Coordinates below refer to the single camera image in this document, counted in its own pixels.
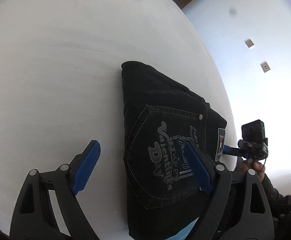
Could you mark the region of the person's right hand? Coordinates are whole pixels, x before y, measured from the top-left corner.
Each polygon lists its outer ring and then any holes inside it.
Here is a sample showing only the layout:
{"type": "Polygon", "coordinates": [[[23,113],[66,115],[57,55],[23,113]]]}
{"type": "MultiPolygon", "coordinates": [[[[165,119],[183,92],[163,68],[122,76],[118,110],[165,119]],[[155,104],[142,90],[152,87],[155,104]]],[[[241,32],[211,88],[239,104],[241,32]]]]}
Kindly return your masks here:
{"type": "Polygon", "coordinates": [[[260,179],[260,182],[262,182],[265,178],[265,165],[258,162],[253,161],[252,159],[246,159],[239,162],[235,168],[235,171],[237,172],[246,172],[249,169],[253,169],[260,179]]]}

